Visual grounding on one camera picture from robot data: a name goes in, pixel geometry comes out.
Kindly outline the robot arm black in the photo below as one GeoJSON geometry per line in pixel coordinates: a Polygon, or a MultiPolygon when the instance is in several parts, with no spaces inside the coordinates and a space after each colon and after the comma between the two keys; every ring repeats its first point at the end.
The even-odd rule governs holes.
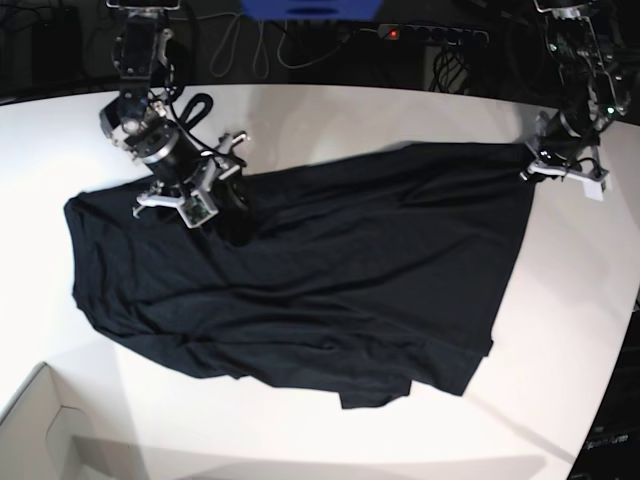
{"type": "Polygon", "coordinates": [[[110,1],[107,6],[123,14],[124,27],[111,53],[119,93],[100,111],[100,126],[114,146],[153,175],[136,197],[133,216],[170,209],[195,229],[222,213],[248,213],[246,163],[234,152],[247,133],[225,134],[210,146],[192,130],[213,109],[212,97],[195,95],[181,113],[174,107],[184,87],[177,81],[169,15],[180,10],[180,2],[110,1]]]}
{"type": "Polygon", "coordinates": [[[600,160],[601,136],[627,115],[638,57],[624,46],[610,1],[536,1],[544,39],[563,87],[562,106],[536,118],[525,145],[532,159],[527,182],[574,180],[586,198],[604,200],[609,171],[600,160]]]}

